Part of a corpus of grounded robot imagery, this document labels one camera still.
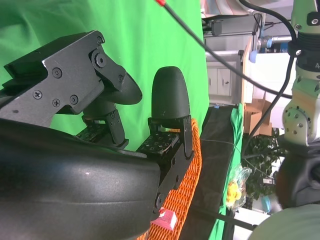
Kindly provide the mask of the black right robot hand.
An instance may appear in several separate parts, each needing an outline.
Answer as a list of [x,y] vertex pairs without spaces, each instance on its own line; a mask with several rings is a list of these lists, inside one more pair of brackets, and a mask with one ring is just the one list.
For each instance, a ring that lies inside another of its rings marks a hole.
[[7,64],[0,91],[0,237],[132,240],[161,214],[194,157],[186,82],[153,80],[149,136],[135,151],[117,105],[143,94],[94,30]]

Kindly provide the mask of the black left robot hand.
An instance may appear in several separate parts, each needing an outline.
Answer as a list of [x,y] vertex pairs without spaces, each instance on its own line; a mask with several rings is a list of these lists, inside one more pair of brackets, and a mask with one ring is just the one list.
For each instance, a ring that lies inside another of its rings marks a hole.
[[320,202],[320,143],[310,146],[283,142],[288,151],[275,180],[275,193],[283,209]]

